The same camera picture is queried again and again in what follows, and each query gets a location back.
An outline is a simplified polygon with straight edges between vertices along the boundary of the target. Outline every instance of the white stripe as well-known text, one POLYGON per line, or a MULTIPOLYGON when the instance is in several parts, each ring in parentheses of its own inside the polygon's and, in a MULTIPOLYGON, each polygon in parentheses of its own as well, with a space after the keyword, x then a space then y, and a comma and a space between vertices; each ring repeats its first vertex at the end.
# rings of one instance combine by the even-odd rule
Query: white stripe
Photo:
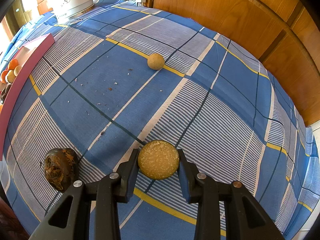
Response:
POLYGON ((220 36, 220 34, 217 33, 217 34, 213 37, 213 39, 216 41, 216 40, 219 38, 219 36, 220 36))
POLYGON ((222 64, 223 64, 223 62, 224 62, 224 59, 226 58, 227 53, 228 53, 228 50, 226 50, 226 53, 224 54, 224 57, 223 57, 223 59, 222 59, 222 61, 221 61, 221 64, 220 64, 220 66, 219 66, 218 73, 217 73, 217 75, 216 75, 216 77, 215 77, 215 79, 214 79, 214 81, 212 82, 212 85, 211 85, 211 87, 210 87, 211 89, 213 88, 213 86, 214 86, 214 84, 215 84, 215 82, 216 82, 216 80, 217 80, 217 78, 218 78, 218 76, 219 76, 219 73, 220 73, 222 64))
POLYGON ((134 21, 134 22, 132 22, 132 23, 129 23, 129 24, 125 25, 125 26, 122 26, 121 28, 119 28, 119 29, 113 31, 112 33, 108 34, 106 37, 107 37, 107 38, 108 38, 108 37, 111 37, 112 35, 116 34, 119 30, 122 30, 122 29, 124 29, 124 28, 126 28, 126 27, 128 27, 128 26, 130 26, 130 25, 132 25, 132 24, 135 24, 135 23, 137 23, 137 22, 140 22, 140 21, 142 21, 142 20, 144 20, 144 19, 146 19, 146 18, 148 18, 148 17, 150 17, 150 16, 151 16, 151 14, 149 14, 149 15, 141 18, 141 19, 138 19, 138 20, 136 20, 136 21, 134 21))
MULTIPOLYGON (((157 22, 160 22, 160 21, 162 21, 162 20, 163 20, 163 18, 161 18, 160 20, 157 20, 156 22, 151 23, 150 25, 148 25, 148 26, 146 26, 146 27, 138 30, 137 32, 140 32, 140 31, 142 31, 142 30, 144 30, 144 29, 146 29, 146 28, 149 28, 151 25, 153 25, 153 24, 155 24, 155 23, 157 23, 157 22)), ((125 41, 127 38, 129 38, 129 37, 130 37, 131 35, 133 35, 133 34, 135 34, 135 32, 130 33, 127 37, 125 37, 123 40, 121 40, 120 43, 123 42, 123 41, 125 41)))
POLYGON ((8 191, 8 189, 9 189, 9 186, 10 186, 10 175, 9 175, 8 177, 9 177, 8 183, 7 183, 7 186, 6 186, 5 189, 4 189, 4 193, 6 193, 6 194, 7 194, 7 191, 8 191))
POLYGON ((261 153, 260 153, 260 157, 259 157, 259 160, 258 160, 258 165, 257 165, 256 183, 254 185, 253 196, 255 196, 256 192, 257 192, 258 182, 259 182, 259 175, 260 175, 260 166, 261 166, 261 161, 262 161, 265 149, 266 149, 266 146, 263 144, 262 145, 262 149, 261 149, 261 153))
POLYGON ((29 116, 29 114, 31 113, 31 111, 33 110, 33 108, 36 106, 36 104, 40 101, 40 98, 38 97, 34 103, 32 104, 32 106, 29 108, 29 110, 27 111, 27 113, 24 115, 23 119, 21 120, 19 126, 17 127, 17 130, 14 134, 14 136, 12 137, 12 142, 16 139, 17 135, 18 135, 18 132, 21 128, 21 126, 23 125, 24 121, 27 119, 27 117, 29 116))
POLYGON ((244 154, 243 154, 243 157, 242 157, 242 161, 241 161, 241 164, 240 164, 240 171, 239 171, 238 180, 240 180, 240 176, 241 176, 241 172, 242 172, 242 167, 243 167, 244 159, 245 159, 245 156, 247 155, 248 148, 249 148, 249 145, 250 145, 250 143, 251 143, 253 133, 254 133, 254 132, 253 132, 253 130, 252 130, 252 133, 251 133, 249 142, 248 142, 248 144, 247 144, 247 147, 246 147, 246 149, 245 149, 245 151, 244 151, 244 154))
POLYGON ((91 17, 96 16, 96 15, 98 15, 98 14, 101 14, 101 13, 103 13, 103 12, 110 11, 110 10, 112 10, 112 9, 115 9, 115 7, 108 8, 108 9, 105 9, 105 10, 102 10, 102 11, 99 11, 98 13, 93 14, 93 15, 89 15, 89 17, 87 17, 84 21, 82 21, 82 23, 79 24, 79 26, 82 25, 86 20, 89 20, 91 17))
POLYGON ((141 199, 138 204, 134 207, 134 209, 130 212, 130 214, 126 217, 126 219, 121 223, 120 225, 120 229, 126 224, 126 222, 130 219, 130 217, 132 217, 132 215, 134 214, 134 212, 138 209, 138 207, 141 205, 141 203, 143 202, 143 200, 141 199))
POLYGON ((205 48, 205 50, 202 52, 202 54, 199 56, 198 60, 196 60, 193 65, 190 67, 186 75, 191 76, 196 68, 199 66, 200 62, 204 59, 204 57, 208 54, 209 50, 214 45, 214 41, 211 41, 209 45, 205 48))
MULTIPOLYGON (((112 120, 114 121, 118 116, 119 114, 121 114, 121 112, 128 106, 128 104, 131 103, 131 101, 140 93, 140 91, 159 73, 160 70, 156 71, 156 73, 154 73, 148 80, 147 82, 145 82, 143 84, 142 87, 139 88, 139 90, 129 99, 129 101, 119 110, 118 113, 116 113, 116 115, 112 118, 112 120)), ((88 150, 90 150, 92 148, 92 146, 96 143, 96 141, 100 138, 101 136, 101 133, 102 132, 105 132, 106 129, 111 125, 111 122, 109 122, 107 124, 107 126, 96 136, 96 138, 92 141, 92 143, 90 144, 88 150)))
MULTIPOLYGON (((160 108, 156 111, 156 113, 151 117, 149 122, 145 125, 141 133, 138 135, 138 138, 140 140, 144 140, 147 135, 150 133, 150 131, 153 129, 155 124, 159 121, 160 117, 163 115, 163 113, 167 110, 169 105, 172 103, 172 101, 176 98, 178 93, 181 91, 183 86, 186 84, 188 79, 182 78, 179 84, 176 86, 176 88, 171 92, 171 94, 168 96, 168 98, 164 101, 164 103, 160 106, 160 108)), ((131 155, 131 152, 133 149, 139 148, 140 143, 138 141, 134 141, 132 145, 129 147, 129 149, 126 151, 126 153, 122 156, 122 158, 118 161, 117 165, 114 167, 113 171, 116 171, 120 163, 126 162, 129 160, 129 157, 131 155)))
POLYGON ((91 46, 89 49, 87 49, 85 52, 83 52, 79 57, 77 57, 74 61, 72 61, 67 67, 64 68, 63 71, 60 72, 60 75, 62 75, 63 73, 65 73, 74 63, 76 63, 79 59, 81 59, 84 55, 86 55, 89 51, 91 51, 92 49, 94 49, 96 46, 98 46, 101 42, 103 42, 104 40, 101 39, 100 41, 98 41, 96 44, 94 44, 93 46, 91 46))

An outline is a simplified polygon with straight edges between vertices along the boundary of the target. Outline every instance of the wooden cabinet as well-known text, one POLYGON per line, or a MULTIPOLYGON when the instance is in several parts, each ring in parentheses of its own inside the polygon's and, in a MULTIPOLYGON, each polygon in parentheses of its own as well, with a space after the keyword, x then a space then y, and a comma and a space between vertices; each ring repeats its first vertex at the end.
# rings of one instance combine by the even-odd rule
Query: wooden cabinet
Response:
POLYGON ((320 32, 299 0, 154 0, 247 49, 278 79, 306 125, 320 120, 320 32))

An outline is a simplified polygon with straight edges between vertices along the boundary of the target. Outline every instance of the yellow stripe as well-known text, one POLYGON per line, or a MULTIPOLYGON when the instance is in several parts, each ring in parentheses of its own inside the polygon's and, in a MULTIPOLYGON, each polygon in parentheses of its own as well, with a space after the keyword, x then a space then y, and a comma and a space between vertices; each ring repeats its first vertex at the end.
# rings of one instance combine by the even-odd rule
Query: yellow stripe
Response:
POLYGON ((33 88, 35 89, 37 95, 38 95, 38 96, 41 95, 41 91, 40 91, 40 89, 37 87, 36 82, 35 82, 35 80, 33 79, 33 76, 32 76, 31 74, 30 74, 29 78, 30 78, 31 84, 33 85, 33 88))
POLYGON ((119 9, 123 9, 123 10, 134 11, 134 12, 142 12, 142 11, 133 10, 133 9, 128 9, 128 8, 123 8, 123 7, 119 7, 119 6, 113 6, 113 7, 116 7, 116 8, 119 8, 119 9))
MULTIPOLYGON (((139 50, 137 50, 137 49, 134 49, 134 48, 132 48, 132 47, 130 47, 130 46, 128 46, 128 45, 125 45, 125 44, 123 44, 123 43, 119 43, 119 42, 114 41, 113 39, 110 39, 110 38, 106 38, 106 40, 107 40, 107 41, 110 41, 110 42, 112 42, 112 43, 114 43, 114 44, 117 44, 117 45, 119 45, 119 46, 121 46, 121 47, 123 47, 123 48, 125 48, 125 49, 128 49, 128 50, 130 50, 130 51, 132 51, 132 52, 134 52, 134 53, 137 53, 138 55, 140 55, 140 56, 142 56, 142 57, 144 57, 144 58, 146 58, 146 59, 149 58, 149 56, 148 56, 147 54, 145 54, 145 53, 143 53, 143 52, 141 52, 141 51, 139 51, 139 50)), ((175 73, 176 75, 178 75, 178 76, 180 76, 180 77, 184 77, 184 74, 183 74, 183 73, 181 73, 181 72, 179 72, 178 70, 175 70, 175 69, 173 69, 173 68, 171 68, 171 67, 168 67, 167 65, 164 65, 163 68, 166 69, 166 70, 169 70, 169 71, 172 72, 172 73, 175 73)))
POLYGON ((171 67, 168 67, 167 65, 163 66, 164 69, 171 71, 172 73, 177 74, 178 76, 184 77, 184 74, 182 74, 181 72, 179 72, 178 70, 175 70, 171 67))
MULTIPOLYGON (((134 188, 134 192, 133 192, 136 196, 138 196, 139 198, 141 198, 143 201, 149 203, 150 205, 156 207, 156 208, 159 208, 161 209, 162 211, 170 214, 170 215, 173 215, 177 218, 180 218, 186 222, 189 222, 191 224, 196 224, 197 223, 197 220, 192 218, 192 217, 189 217, 185 214, 182 214, 176 210, 174 210, 173 208, 170 208, 164 204, 162 204, 161 202, 151 198, 150 196, 148 196, 147 194, 143 193, 141 190, 137 189, 137 188, 134 188)), ((226 236, 226 231, 225 230, 220 230, 220 234, 222 236, 226 236)))
POLYGON ((55 24, 54 26, 68 27, 68 25, 63 25, 63 24, 55 24))
POLYGON ((225 46, 223 46, 220 42, 216 41, 216 43, 218 43, 220 46, 222 46, 224 49, 226 49, 231 55, 233 55, 234 57, 236 57, 237 59, 239 59, 248 69, 250 69, 252 72, 256 73, 256 74, 259 74, 260 76, 263 76, 263 77, 266 77, 267 79, 268 76, 262 74, 262 73, 259 73, 258 71, 255 71, 253 70, 252 68, 250 68, 246 63, 244 63, 244 61, 242 59, 240 59, 237 55, 233 54, 230 50, 228 50, 225 46))
MULTIPOLYGON (((272 149, 275 149, 275 150, 278 150, 278 151, 280 151, 280 149, 281 149, 281 147, 280 146, 278 146, 278 145, 274 145, 274 144, 271 144, 271 143, 267 143, 267 146, 269 147, 269 148, 272 148, 272 149)), ((287 154, 287 151, 282 147, 282 150, 281 150, 286 156, 288 156, 288 154, 287 154)))
POLYGON ((110 39, 110 38, 106 38, 106 41, 110 41, 110 42, 112 42, 114 44, 118 44, 119 43, 118 41, 115 41, 115 40, 110 39))
POLYGON ((307 204, 305 204, 305 203, 303 203, 303 202, 301 202, 301 201, 298 201, 298 203, 301 204, 302 206, 306 207, 310 212, 313 211, 313 209, 310 208, 307 204))

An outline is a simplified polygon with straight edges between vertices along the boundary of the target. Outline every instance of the white electric kettle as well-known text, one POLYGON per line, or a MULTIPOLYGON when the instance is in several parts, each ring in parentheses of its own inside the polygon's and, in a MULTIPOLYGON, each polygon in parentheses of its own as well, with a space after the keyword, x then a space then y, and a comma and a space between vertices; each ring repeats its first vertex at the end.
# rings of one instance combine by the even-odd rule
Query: white electric kettle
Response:
POLYGON ((50 4, 62 24, 91 10, 93 0, 51 0, 50 4))

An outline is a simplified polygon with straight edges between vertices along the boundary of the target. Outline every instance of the round cookie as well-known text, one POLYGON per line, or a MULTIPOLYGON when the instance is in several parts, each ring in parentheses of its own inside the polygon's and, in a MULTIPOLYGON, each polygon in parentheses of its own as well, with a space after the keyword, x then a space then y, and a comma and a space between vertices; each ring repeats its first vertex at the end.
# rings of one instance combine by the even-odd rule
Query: round cookie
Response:
POLYGON ((5 76, 5 81, 9 84, 12 84, 15 79, 16 79, 16 76, 14 75, 14 70, 9 70, 9 72, 5 76))
POLYGON ((148 178, 166 179, 178 169, 179 154, 171 143, 154 140, 142 147, 138 165, 148 178))
POLYGON ((148 57, 148 66, 154 70, 162 69, 164 66, 164 58, 158 53, 151 54, 148 57))
POLYGON ((14 70, 16 66, 19 65, 19 62, 16 58, 12 59, 8 65, 8 70, 14 70))
POLYGON ((22 67, 21 67, 20 65, 16 66, 16 68, 15 68, 14 71, 13 71, 15 76, 18 76, 21 68, 22 68, 22 67))

